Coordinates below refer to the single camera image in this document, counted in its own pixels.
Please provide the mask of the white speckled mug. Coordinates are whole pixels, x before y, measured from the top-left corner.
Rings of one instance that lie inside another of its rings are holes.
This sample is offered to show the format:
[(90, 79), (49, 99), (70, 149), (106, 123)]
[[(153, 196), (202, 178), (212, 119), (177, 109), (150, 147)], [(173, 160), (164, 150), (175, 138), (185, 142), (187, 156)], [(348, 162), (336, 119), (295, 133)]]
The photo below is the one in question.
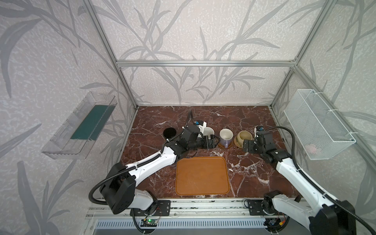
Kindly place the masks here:
[(205, 127), (203, 129), (203, 136), (207, 136), (208, 139), (211, 139), (212, 135), (215, 135), (215, 131), (210, 127)]

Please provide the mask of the brown wooden coaster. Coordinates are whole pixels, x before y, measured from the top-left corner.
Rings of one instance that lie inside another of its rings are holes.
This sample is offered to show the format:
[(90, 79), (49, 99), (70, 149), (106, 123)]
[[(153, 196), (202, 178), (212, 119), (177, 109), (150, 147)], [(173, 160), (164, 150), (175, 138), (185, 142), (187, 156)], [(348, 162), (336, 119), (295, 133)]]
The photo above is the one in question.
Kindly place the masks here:
[(219, 143), (217, 146), (223, 149), (231, 148), (234, 145), (234, 142), (230, 142), (227, 147), (225, 147), (222, 143)]

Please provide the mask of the beige mug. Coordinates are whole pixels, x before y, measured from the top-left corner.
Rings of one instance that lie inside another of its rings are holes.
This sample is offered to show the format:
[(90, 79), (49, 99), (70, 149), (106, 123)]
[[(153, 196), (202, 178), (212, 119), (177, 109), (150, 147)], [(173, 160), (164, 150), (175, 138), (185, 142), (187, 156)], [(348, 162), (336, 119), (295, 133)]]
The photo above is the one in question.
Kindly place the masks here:
[(238, 137), (238, 138), (242, 138), (242, 139), (244, 139), (244, 141), (245, 141), (245, 140), (252, 140), (252, 139), (253, 139), (252, 134), (251, 134), (250, 132), (248, 132), (248, 131), (245, 131), (245, 130), (240, 131), (240, 132), (236, 135), (236, 137)]

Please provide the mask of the white and purple mug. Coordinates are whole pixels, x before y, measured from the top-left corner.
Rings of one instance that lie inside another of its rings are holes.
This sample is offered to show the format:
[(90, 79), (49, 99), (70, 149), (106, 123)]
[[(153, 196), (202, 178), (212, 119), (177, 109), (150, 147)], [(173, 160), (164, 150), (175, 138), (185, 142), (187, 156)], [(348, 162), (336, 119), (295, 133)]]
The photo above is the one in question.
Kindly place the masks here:
[(220, 130), (220, 143), (222, 143), (225, 147), (229, 145), (230, 142), (232, 142), (234, 134), (230, 129), (224, 128)]

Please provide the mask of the black mug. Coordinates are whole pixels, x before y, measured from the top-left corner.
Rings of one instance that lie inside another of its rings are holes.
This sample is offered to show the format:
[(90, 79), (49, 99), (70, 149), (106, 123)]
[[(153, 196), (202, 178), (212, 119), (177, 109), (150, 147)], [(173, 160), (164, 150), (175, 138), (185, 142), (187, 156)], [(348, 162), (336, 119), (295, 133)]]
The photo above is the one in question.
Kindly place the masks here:
[(173, 127), (169, 127), (169, 128), (166, 128), (164, 131), (163, 131), (163, 137), (167, 140), (167, 139), (172, 139), (173, 137), (175, 137), (177, 134), (177, 131), (175, 128)]

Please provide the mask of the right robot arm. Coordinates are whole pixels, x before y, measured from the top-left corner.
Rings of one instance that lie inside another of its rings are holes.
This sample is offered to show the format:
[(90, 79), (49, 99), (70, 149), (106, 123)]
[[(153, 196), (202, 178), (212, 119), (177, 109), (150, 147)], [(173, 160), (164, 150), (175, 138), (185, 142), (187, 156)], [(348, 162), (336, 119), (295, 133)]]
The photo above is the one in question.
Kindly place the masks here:
[(287, 216), (280, 221), (281, 225), (268, 225), (267, 230), (278, 233), (293, 219), (313, 235), (355, 235), (356, 223), (359, 222), (374, 235), (376, 231), (356, 215), (351, 203), (338, 200), (305, 173), (296, 161), (294, 148), (291, 152), (277, 149), (271, 130), (257, 126), (254, 139), (245, 140), (243, 150), (246, 153), (258, 154), (266, 163), (271, 164), (292, 184), (308, 205), (301, 204), (298, 197), (289, 199), (280, 191), (266, 193), (261, 203), (263, 212), (268, 215), (281, 213)]

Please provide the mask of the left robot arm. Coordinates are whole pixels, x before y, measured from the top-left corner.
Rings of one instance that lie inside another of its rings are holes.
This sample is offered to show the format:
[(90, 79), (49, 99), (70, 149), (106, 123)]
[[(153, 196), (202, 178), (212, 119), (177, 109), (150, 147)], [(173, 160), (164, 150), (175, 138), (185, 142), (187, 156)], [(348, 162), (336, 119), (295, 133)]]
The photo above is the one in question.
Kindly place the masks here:
[(138, 190), (137, 186), (152, 174), (184, 159), (190, 151), (216, 148), (220, 138), (205, 135), (206, 128), (205, 121), (194, 120), (193, 113), (189, 112), (182, 132), (166, 138), (161, 150), (142, 160), (115, 164), (106, 178), (90, 190), (88, 199), (94, 204), (107, 205), (113, 214), (126, 209), (132, 214), (136, 209), (153, 214), (158, 209), (158, 200), (152, 193)]

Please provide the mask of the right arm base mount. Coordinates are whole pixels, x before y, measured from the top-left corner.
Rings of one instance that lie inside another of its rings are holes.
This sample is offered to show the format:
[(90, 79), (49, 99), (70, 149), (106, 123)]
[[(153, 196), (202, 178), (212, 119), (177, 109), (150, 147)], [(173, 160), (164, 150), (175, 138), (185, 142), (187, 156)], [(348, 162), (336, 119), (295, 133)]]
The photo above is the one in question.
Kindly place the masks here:
[(271, 201), (264, 199), (246, 199), (244, 206), (249, 210), (250, 215), (270, 215), (270, 216), (285, 216), (284, 213), (274, 209)]

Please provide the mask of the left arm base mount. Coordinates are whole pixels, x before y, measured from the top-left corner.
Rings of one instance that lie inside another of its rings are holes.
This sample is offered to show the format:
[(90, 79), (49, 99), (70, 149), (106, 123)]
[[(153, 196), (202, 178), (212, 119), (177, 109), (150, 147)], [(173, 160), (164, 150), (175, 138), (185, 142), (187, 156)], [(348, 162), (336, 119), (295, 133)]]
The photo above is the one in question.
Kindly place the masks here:
[(170, 200), (156, 200), (146, 210), (131, 209), (131, 216), (169, 216)]

